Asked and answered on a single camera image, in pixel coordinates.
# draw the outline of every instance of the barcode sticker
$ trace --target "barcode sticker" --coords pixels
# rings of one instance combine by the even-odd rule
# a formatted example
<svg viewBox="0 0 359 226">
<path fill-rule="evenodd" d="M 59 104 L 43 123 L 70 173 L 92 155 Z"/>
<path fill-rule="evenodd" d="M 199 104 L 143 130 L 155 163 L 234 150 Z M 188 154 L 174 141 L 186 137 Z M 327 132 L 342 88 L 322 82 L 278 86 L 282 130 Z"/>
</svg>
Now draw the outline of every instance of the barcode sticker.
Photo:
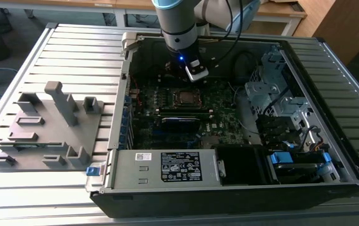
<svg viewBox="0 0 359 226">
<path fill-rule="evenodd" d="M 95 4 L 96 6 L 103 6 L 103 7 L 112 7 L 111 4 Z"/>
<path fill-rule="evenodd" d="M 151 161 L 152 154 L 151 153 L 136 153 L 136 161 Z"/>
</svg>

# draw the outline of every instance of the white label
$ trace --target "white label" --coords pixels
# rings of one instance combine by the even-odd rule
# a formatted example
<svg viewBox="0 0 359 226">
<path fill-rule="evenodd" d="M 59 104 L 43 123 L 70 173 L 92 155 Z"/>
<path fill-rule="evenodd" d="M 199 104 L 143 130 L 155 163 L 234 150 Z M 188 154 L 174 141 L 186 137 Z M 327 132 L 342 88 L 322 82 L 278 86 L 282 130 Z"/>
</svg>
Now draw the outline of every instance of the white label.
<svg viewBox="0 0 359 226">
<path fill-rule="evenodd" d="M 151 153 L 136 153 L 136 161 L 151 161 L 152 154 Z"/>
<path fill-rule="evenodd" d="M 291 17 L 304 17 L 304 15 L 291 14 Z"/>
<path fill-rule="evenodd" d="M 111 4 L 95 4 L 96 6 L 103 6 L 103 7 L 112 7 Z"/>
</svg>

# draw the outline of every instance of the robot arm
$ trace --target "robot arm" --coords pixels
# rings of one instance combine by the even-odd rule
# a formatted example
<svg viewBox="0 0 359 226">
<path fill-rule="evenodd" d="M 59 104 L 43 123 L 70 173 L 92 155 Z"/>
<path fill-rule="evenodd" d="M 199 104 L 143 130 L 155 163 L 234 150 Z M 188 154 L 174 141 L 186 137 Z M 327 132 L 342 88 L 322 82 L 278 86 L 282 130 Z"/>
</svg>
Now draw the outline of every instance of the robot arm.
<svg viewBox="0 0 359 226">
<path fill-rule="evenodd" d="M 183 64 L 192 82 L 208 75 L 208 68 L 199 53 L 196 16 L 231 32 L 248 28 L 258 12 L 260 0 L 243 0 L 243 9 L 239 0 L 228 0 L 232 10 L 232 21 L 226 0 L 203 0 L 195 7 L 192 0 L 152 0 L 162 24 L 167 47 L 171 52 L 171 62 Z"/>
</svg>

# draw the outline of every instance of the blue drive latch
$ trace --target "blue drive latch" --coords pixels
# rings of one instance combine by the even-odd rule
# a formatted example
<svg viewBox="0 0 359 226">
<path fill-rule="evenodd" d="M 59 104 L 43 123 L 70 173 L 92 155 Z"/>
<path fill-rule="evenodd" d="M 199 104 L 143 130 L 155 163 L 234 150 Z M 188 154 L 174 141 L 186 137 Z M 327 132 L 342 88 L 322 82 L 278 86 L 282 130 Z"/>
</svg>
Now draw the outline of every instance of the blue drive latch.
<svg viewBox="0 0 359 226">
<path fill-rule="evenodd" d="M 278 164 L 278 163 L 294 163 L 292 157 L 290 152 L 275 152 L 271 156 L 270 156 L 272 163 Z"/>
</svg>

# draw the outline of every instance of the white cable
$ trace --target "white cable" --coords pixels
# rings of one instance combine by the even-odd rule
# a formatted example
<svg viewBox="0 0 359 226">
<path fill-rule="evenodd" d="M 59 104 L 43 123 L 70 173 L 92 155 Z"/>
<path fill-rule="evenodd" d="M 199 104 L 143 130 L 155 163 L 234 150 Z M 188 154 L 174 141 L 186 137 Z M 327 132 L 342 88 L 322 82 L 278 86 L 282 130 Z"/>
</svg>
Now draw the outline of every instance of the white cable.
<svg viewBox="0 0 359 226">
<path fill-rule="evenodd" d="M 235 92 L 235 89 L 234 89 L 234 87 L 232 87 L 232 85 L 231 85 L 231 83 L 230 83 L 230 82 L 228 82 L 228 85 L 230 85 L 230 87 L 231 87 L 232 91 Z"/>
<path fill-rule="evenodd" d="M 258 134 L 260 135 L 260 133 L 256 133 L 254 131 L 251 131 L 243 124 L 242 124 L 242 121 L 238 119 L 238 122 L 240 123 L 242 127 L 250 132 L 250 133 L 254 133 L 254 134 Z"/>
<path fill-rule="evenodd" d="M 240 89 L 240 87 L 238 87 L 236 91 L 235 91 L 235 94 L 234 94 L 234 102 L 235 103 L 235 99 L 236 99 L 236 94 L 238 94 L 238 90 Z"/>
</svg>

